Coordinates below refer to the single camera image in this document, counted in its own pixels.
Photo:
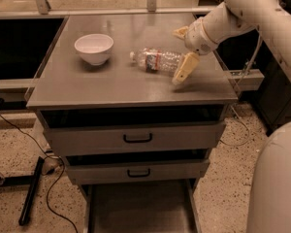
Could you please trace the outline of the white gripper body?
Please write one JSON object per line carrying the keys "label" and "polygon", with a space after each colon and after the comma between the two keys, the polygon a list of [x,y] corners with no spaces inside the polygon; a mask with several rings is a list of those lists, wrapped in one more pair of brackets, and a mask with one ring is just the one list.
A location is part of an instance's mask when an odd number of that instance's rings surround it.
{"label": "white gripper body", "polygon": [[213,24],[206,17],[199,17],[192,22],[184,34],[184,44],[191,50],[206,55],[218,47],[218,43],[211,37]]}

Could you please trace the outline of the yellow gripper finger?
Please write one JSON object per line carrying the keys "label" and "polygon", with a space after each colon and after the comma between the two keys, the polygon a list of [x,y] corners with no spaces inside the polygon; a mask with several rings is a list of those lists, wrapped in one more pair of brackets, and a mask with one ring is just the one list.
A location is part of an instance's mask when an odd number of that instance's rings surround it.
{"label": "yellow gripper finger", "polygon": [[191,51],[187,54],[183,54],[180,57],[178,67],[174,72],[172,83],[174,85],[183,83],[190,76],[190,74],[197,68],[199,62],[200,57],[198,53]]}
{"label": "yellow gripper finger", "polygon": [[175,29],[173,31],[173,35],[179,39],[184,40],[185,35],[187,33],[188,27],[187,26],[182,26],[181,28]]}

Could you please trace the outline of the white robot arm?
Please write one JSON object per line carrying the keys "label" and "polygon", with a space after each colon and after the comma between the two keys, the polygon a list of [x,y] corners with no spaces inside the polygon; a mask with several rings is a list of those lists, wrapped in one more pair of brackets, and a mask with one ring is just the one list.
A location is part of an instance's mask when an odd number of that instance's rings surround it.
{"label": "white robot arm", "polygon": [[[189,53],[180,59],[173,83],[183,83],[201,55],[252,29],[259,32],[291,83],[291,15],[278,0],[224,0],[205,17],[175,30]],[[291,122],[279,127],[258,155],[246,233],[291,233]]]}

